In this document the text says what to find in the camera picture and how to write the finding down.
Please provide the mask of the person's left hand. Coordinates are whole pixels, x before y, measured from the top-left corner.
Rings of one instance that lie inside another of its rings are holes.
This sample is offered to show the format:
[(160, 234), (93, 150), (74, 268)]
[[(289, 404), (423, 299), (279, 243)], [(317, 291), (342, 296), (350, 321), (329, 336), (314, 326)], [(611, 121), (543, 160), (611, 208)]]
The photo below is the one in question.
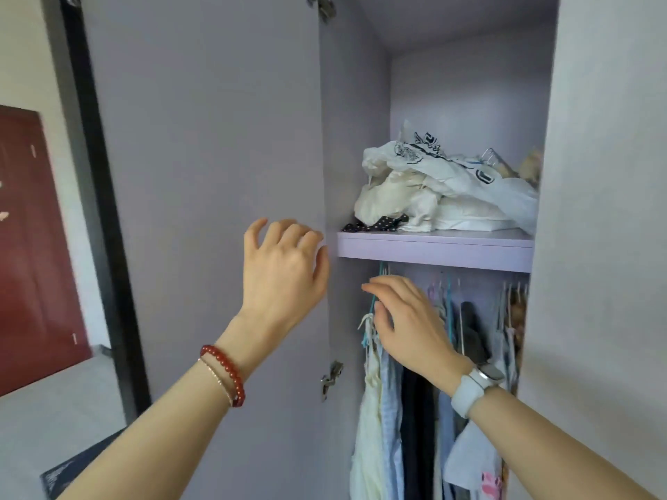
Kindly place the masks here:
[(284, 338), (324, 297), (312, 287), (315, 256), (326, 246), (324, 235), (310, 227), (313, 250), (287, 249), (285, 231), (294, 223), (298, 222), (293, 218), (268, 221), (260, 233), (259, 249), (244, 252), (239, 314), (274, 339)]

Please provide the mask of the person's left forearm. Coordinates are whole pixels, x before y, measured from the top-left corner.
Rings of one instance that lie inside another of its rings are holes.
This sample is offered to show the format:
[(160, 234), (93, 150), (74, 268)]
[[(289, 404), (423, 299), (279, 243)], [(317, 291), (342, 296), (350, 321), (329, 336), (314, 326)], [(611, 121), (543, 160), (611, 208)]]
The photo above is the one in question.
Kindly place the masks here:
[(180, 500), (221, 421), (241, 407), (244, 382), (285, 337), (238, 314), (58, 500)]

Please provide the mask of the teal clothes hanger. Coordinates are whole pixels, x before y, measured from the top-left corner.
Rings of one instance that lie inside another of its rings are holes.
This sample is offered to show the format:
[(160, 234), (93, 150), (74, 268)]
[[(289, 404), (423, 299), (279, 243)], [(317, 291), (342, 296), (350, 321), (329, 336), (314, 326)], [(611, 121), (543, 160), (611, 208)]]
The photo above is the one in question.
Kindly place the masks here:
[[(390, 275), (390, 266), (388, 261), (381, 261), (379, 264), (379, 275)], [(377, 336), (376, 325), (375, 325), (375, 316), (376, 316), (376, 295), (372, 295), (370, 309), (367, 312), (360, 322), (358, 329), (363, 331), (362, 337), (362, 347), (368, 349)]]

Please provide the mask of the row of pastel hangers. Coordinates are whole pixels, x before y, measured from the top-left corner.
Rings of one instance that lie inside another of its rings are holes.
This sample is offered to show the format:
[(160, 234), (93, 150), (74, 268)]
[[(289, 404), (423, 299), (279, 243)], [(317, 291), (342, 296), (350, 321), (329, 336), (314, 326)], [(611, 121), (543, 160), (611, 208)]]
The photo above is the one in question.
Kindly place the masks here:
[(458, 319), (464, 301), (474, 304), (479, 326), (486, 338), (490, 359), (519, 362), (524, 337), (507, 328), (510, 303), (526, 301), (530, 277), (526, 274), (490, 270), (440, 271), (428, 287), (428, 296), (444, 320), (445, 334), (458, 351)]

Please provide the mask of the black polka dot fabric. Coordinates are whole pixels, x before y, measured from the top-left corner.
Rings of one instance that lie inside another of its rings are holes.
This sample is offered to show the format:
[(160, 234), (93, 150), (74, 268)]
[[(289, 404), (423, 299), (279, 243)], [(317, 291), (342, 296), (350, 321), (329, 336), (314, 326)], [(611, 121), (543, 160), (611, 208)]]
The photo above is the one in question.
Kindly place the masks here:
[(402, 214), (398, 217), (382, 216), (376, 222), (372, 224), (365, 224), (360, 219), (355, 219), (355, 221), (346, 224), (341, 228), (341, 233), (373, 233), (373, 232), (396, 232), (398, 231), (403, 224), (406, 224), (409, 221), (409, 217), (406, 214)]

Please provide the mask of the lilac open wardrobe door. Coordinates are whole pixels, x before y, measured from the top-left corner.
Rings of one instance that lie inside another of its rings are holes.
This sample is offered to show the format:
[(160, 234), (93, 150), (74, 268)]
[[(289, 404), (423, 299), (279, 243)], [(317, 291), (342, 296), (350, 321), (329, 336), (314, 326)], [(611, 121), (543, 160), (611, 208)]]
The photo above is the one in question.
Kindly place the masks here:
[[(241, 304), (260, 217), (324, 229), (320, 21), (305, 0), (82, 0), (154, 399)], [(322, 301), (252, 375), (186, 500), (321, 500)]]

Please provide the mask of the white smartwatch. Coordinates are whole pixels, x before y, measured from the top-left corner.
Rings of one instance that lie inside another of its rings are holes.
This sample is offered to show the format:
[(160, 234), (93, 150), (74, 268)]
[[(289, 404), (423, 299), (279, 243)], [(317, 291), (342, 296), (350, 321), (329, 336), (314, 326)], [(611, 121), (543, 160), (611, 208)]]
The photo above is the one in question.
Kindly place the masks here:
[(469, 418), (469, 412), (486, 391), (501, 386), (505, 374), (489, 362), (477, 364), (467, 375), (463, 375), (458, 388), (451, 398), (453, 410), (463, 419)]

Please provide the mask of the lilac wardrobe body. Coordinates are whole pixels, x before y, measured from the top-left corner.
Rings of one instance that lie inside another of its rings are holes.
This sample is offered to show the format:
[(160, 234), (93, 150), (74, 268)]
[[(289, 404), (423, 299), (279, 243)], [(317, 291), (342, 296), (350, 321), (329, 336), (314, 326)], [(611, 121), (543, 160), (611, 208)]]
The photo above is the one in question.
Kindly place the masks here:
[[(344, 363), (329, 392), (323, 500), (349, 499), (363, 394), (363, 331), (371, 297), (360, 285), (381, 261), (338, 256), (366, 174), (364, 149), (394, 140), (404, 121), (448, 155), (493, 148), (513, 168), (544, 148), (560, 0), (333, 0), (320, 26), (331, 358)], [(389, 262), (427, 289), (440, 271), (475, 268)]]

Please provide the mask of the brown patterned garment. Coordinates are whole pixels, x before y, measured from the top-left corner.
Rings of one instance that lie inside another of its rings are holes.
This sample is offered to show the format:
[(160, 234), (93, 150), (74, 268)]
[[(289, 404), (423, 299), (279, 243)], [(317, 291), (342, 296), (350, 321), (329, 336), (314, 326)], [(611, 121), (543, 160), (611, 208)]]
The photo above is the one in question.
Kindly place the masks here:
[(517, 336), (523, 337), (525, 335), (526, 313), (526, 301), (515, 301), (510, 303), (506, 326), (507, 328), (512, 328)]

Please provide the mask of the white folded cloth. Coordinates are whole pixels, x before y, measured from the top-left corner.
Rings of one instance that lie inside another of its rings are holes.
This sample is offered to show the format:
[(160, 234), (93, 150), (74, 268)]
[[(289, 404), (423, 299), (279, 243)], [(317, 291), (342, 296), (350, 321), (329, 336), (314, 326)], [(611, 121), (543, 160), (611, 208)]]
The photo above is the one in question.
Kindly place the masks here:
[(518, 226), (496, 206), (473, 197), (429, 197), (415, 201), (406, 226), (413, 231), (493, 232)]

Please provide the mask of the pale lilac hanging garment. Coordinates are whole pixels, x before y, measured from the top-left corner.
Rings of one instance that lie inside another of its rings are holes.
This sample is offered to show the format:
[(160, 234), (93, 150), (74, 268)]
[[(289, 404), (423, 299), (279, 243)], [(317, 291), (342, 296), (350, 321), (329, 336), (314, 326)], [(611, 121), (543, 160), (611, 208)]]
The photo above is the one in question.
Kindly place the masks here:
[(484, 471), (499, 473), (503, 460), (479, 427), (469, 420), (457, 436), (444, 466), (444, 482), (454, 500), (478, 500)]

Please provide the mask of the white printed plastic bag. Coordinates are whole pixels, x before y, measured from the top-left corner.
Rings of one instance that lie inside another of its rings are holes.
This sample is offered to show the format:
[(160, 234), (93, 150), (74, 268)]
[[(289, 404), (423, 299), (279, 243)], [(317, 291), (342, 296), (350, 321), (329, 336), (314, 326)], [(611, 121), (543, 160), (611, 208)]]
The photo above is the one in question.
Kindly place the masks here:
[(445, 197), (473, 197), (490, 203), (523, 232), (536, 232), (538, 191), (521, 178), (503, 178), (497, 168), (479, 158), (448, 155), (430, 133), (409, 133), (404, 123), (397, 140), (363, 151), (362, 168), (368, 177), (384, 178), (391, 170), (413, 170), (427, 176), (426, 184)]

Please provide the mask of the beige soft item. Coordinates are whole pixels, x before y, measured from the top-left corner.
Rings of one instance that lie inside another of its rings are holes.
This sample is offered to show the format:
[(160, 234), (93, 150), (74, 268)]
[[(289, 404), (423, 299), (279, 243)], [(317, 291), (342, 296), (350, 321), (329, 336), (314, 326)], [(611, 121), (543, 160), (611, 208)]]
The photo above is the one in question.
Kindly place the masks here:
[(502, 163), (497, 168), (497, 172), (503, 178), (521, 178), (534, 188), (538, 188), (540, 186), (543, 163), (544, 152), (533, 149), (523, 160), (518, 170), (514, 170), (509, 165)]

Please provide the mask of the lilac closed wardrobe door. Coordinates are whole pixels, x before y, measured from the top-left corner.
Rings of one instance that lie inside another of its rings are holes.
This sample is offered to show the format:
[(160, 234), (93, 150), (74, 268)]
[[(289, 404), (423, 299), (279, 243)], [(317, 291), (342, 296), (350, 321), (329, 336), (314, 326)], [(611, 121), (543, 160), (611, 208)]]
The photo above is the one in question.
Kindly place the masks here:
[(519, 398), (667, 500), (667, 0), (560, 0)]

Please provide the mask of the black door frame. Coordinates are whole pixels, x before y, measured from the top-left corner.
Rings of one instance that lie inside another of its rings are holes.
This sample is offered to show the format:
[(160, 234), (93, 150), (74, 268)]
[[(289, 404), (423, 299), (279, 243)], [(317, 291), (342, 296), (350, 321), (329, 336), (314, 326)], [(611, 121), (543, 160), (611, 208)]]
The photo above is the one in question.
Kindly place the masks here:
[(82, 0), (57, 0), (85, 147), (77, 177), (127, 424), (152, 403)]

